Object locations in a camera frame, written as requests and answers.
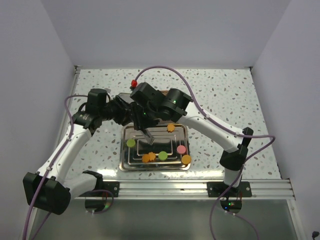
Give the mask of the green round cookie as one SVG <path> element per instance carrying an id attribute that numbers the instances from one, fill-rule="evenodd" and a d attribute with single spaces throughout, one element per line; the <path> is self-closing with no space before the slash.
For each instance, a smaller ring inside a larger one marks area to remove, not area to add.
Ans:
<path id="1" fill-rule="evenodd" d="M 126 141 L 126 146 L 128 148 L 134 148 L 136 146 L 136 141 L 133 138 L 130 138 Z"/>
<path id="2" fill-rule="evenodd" d="M 167 152 L 165 152 L 165 151 L 159 152 L 159 154 L 158 154 L 158 159 L 159 159 L 160 161 L 165 161 L 167 158 L 168 158 Z"/>

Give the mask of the orange flower cookie top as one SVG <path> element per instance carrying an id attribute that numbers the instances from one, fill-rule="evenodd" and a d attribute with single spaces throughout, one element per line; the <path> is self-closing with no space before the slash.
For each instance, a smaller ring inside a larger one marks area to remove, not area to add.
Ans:
<path id="1" fill-rule="evenodd" d="M 173 123 L 169 123 L 169 124 L 167 125 L 167 131 L 168 131 L 169 133 L 172 133 L 174 130 L 175 130 L 175 125 L 174 125 Z"/>

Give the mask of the orange flower cookie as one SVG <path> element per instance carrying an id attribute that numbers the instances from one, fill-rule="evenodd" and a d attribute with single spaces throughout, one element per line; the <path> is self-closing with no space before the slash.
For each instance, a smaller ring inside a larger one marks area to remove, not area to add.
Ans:
<path id="1" fill-rule="evenodd" d="M 167 131 L 168 131 L 169 133 L 172 133 L 174 130 L 175 130 L 175 125 L 174 125 L 173 123 L 169 123 L 169 124 L 167 125 Z"/>
<path id="2" fill-rule="evenodd" d="M 149 152 L 148 156 L 149 156 L 149 162 L 154 162 L 156 160 L 156 157 L 157 157 L 154 152 Z"/>

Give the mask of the orange flower cookie bottom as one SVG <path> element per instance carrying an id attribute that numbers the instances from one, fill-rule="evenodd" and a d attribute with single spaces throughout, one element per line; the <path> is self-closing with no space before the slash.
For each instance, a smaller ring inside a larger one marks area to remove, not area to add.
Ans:
<path id="1" fill-rule="evenodd" d="M 156 157 L 157 157 L 154 152 L 149 152 L 148 156 L 149 156 L 149 162 L 154 162 L 156 160 Z"/>

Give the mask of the orange round biscuit bottom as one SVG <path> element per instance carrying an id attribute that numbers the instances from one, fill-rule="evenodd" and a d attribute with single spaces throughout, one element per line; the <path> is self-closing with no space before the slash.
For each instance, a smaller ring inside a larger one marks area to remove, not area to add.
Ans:
<path id="1" fill-rule="evenodd" d="M 142 156 L 141 160 L 142 160 L 143 163 L 148 163 L 150 161 L 150 155 L 149 154 L 144 154 Z"/>

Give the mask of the orange round biscuit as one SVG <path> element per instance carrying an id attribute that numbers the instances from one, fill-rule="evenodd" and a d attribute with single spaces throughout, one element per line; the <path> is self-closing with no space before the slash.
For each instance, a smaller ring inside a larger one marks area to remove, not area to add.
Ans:
<path id="1" fill-rule="evenodd" d="M 144 154 L 142 156 L 141 160 L 142 160 L 143 163 L 148 163 L 150 161 L 150 155 L 149 154 Z"/>
<path id="2" fill-rule="evenodd" d="M 183 155 L 182 158 L 181 158 L 181 163 L 184 164 L 184 165 L 189 165 L 192 161 L 192 158 L 190 155 Z"/>

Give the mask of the pink round cookie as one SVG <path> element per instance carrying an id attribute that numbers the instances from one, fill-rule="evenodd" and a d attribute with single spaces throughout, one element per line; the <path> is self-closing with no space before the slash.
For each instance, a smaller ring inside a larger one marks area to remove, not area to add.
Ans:
<path id="1" fill-rule="evenodd" d="M 184 155 L 187 152 L 187 148 L 184 145 L 179 145 L 176 148 L 176 151 L 177 151 L 178 154 Z"/>

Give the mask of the silver tin lid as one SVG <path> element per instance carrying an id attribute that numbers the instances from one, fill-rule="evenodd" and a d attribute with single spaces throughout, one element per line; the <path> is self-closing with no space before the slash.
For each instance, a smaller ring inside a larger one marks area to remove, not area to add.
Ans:
<path id="1" fill-rule="evenodd" d="M 131 103 L 133 100 L 130 97 L 130 93 L 121 92 L 118 96 L 127 103 Z"/>

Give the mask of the metal tongs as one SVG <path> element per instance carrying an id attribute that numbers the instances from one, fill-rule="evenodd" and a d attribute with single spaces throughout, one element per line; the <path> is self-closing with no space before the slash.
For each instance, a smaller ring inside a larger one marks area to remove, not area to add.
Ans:
<path id="1" fill-rule="evenodd" d="M 143 130 L 141 130 L 141 132 L 142 132 L 144 138 L 146 139 L 147 143 L 149 145 L 152 145 L 154 143 L 155 138 L 151 134 L 151 132 L 148 129 L 143 129 Z"/>

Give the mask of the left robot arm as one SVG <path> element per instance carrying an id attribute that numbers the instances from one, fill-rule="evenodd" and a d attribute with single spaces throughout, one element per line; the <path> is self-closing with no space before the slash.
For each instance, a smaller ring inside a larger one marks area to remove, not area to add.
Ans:
<path id="1" fill-rule="evenodd" d="M 87 192 L 101 195 L 106 189 L 103 176 L 85 170 L 74 180 L 66 180 L 67 173 L 80 150 L 104 121 L 113 120 L 126 125 L 131 120 L 131 106 L 120 96 L 111 98 L 104 89 L 93 88 L 85 96 L 75 114 L 69 114 L 67 133 L 49 159 L 35 173 L 28 172 L 22 182 L 30 208 L 61 215 L 71 200 Z"/>

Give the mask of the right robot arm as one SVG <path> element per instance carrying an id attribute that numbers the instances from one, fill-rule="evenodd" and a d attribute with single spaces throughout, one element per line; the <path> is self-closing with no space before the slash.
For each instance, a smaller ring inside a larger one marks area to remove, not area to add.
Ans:
<path id="1" fill-rule="evenodd" d="M 143 82 L 132 91 L 130 98 L 142 108 L 141 116 L 185 125 L 221 146 L 219 163 L 224 167 L 223 192 L 232 197 L 241 190 L 240 170 L 254 133 L 251 128 L 241 129 L 205 113 L 190 95 L 176 88 L 163 93 Z"/>

